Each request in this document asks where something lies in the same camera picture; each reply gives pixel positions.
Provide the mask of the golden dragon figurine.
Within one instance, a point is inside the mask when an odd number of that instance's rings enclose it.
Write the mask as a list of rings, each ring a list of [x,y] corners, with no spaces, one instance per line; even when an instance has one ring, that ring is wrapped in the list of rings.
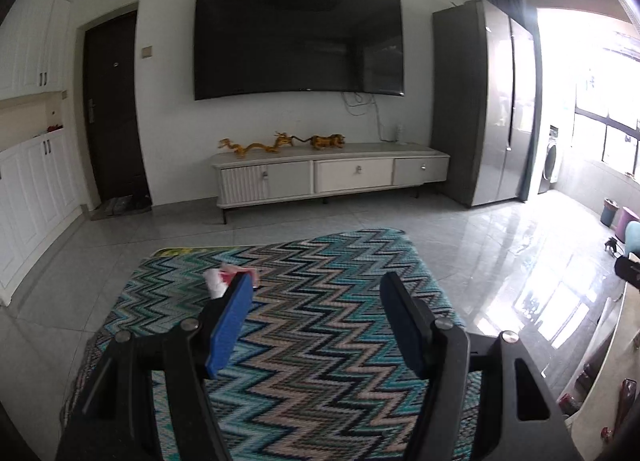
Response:
[[[232,140],[229,140],[229,138],[223,138],[222,140],[219,140],[218,148],[228,149],[232,152],[233,155],[236,155],[238,158],[243,159],[252,150],[262,150],[267,152],[267,154],[277,154],[283,147],[293,145],[293,137],[291,135],[277,132],[276,139],[271,145],[256,142],[251,143],[247,146],[242,146],[241,144],[232,142]]]

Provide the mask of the black wall television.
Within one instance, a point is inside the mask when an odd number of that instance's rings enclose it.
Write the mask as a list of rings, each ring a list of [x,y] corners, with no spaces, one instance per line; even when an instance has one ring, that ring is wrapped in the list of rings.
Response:
[[[405,93],[399,0],[195,0],[198,100]]]

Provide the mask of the zigzag patterned blanket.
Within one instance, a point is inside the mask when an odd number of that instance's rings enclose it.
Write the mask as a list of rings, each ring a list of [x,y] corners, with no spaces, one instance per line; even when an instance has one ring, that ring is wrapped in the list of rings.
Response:
[[[438,317],[454,318],[409,237],[368,228],[244,247],[175,247],[142,259],[87,342],[60,419],[111,337],[163,333],[209,299],[204,275],[254,269],[259,285],[228,366],[205,385],[237,460],[398,460],[426,384],[404,363],[378,288],[396,273]]]

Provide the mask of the grey double-door refrigerator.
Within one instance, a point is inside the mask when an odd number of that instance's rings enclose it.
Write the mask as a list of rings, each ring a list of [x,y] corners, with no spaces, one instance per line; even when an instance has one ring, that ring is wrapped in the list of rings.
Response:
[[[523,197],[535,119],[533,35],[486,0],[433,14],[432,146],[469,208]]]

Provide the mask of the dark entrance door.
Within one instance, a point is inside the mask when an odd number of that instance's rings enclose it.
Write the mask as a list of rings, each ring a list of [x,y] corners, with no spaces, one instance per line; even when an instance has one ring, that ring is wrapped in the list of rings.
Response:
[[[85,33],[82,99],[96,189],[112,215],[151,207],[134,91],[137,13],[119,15]]]

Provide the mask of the white TV cabinet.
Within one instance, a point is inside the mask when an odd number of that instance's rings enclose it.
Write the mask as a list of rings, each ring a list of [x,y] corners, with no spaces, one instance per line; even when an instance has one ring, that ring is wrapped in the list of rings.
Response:
[[[280,202],[382,192],[442,183],[450,157],[421,145],[347,144],[314,150],[285,147],[277,154],[250,151],[243,158],[213,158],[222,212]]]

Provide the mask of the golden tiger figurine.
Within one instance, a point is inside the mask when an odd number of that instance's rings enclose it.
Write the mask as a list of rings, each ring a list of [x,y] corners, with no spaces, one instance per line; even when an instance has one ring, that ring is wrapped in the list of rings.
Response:
[[[342,134],[332,134],[329,136],[314,135],[306,138],[306,140],[294,136],[294,140],[298,140],[301,143],[308,143],[314,150],[343,148],[345,145],[345,136]]]

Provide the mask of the window frame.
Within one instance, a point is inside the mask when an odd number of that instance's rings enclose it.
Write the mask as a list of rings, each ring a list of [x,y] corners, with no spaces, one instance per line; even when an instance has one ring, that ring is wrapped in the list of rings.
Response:
[[[598,48],[579,69],[574,146],[592,160],[639,178],[639,59]]]

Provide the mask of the teal bucket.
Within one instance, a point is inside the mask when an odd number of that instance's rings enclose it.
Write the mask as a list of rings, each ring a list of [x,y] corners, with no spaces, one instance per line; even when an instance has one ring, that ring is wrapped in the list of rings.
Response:
[[[600,222],[606,227],[611,227],[619,208],[620,206],[616,201],[610,198],[605,198],[603,200],[603,209],[600,216]]]

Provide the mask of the washing machine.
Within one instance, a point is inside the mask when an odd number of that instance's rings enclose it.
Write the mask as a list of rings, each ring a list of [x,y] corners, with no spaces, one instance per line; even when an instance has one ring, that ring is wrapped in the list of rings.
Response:
[[[538,194],[544,194],[548,192],[552,185],[552,176],[556,166],[556,157],[558,156],[558,142],[559,129],[551,125],[549,129],[549,140],[546,149],[546,156],[544,157],[544,168],[541,173],[541,180],[538,188]]]

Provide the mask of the teal chair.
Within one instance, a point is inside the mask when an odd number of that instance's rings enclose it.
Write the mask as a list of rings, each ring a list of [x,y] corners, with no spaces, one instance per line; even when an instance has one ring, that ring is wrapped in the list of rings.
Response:
[[[632,221],[625,228],[625,255],[640,256],[640,222]]]

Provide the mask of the purple stool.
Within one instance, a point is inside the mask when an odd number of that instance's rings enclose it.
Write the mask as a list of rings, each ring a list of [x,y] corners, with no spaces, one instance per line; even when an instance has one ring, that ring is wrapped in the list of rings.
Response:
[[[638,222],[639,215],[628,207],[622,207],[620,209],[620,219],[618,220],[615,228],[615,237],[620,242],[626,242],[626,229],[630,223]]]

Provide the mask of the white wall cupboard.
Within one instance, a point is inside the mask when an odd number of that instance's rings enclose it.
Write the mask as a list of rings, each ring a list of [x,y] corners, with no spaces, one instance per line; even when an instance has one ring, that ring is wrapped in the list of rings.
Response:
[[[1,24],[1,304],[80,214],[63,128],[70,2],[16,0]]]

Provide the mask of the black toy animal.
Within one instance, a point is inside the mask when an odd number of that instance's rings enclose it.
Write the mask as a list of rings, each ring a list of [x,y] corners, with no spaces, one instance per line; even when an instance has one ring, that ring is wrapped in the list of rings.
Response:
[[[615,237],[608,238],[608,240],[605,241],[604,248],[612,255],[617,254],[617,239]]]

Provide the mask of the red white wrapper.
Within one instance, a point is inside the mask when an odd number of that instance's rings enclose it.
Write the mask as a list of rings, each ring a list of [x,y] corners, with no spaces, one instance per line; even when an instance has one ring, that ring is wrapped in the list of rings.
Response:
[[[203,273],[209,299],[220,299],[231,285],[236,275],[247,273],[252,281],[252,286],[257,289],[260,286],[258,271],[255,268],[241,267],[222,263],[219,267],[206,269]]]

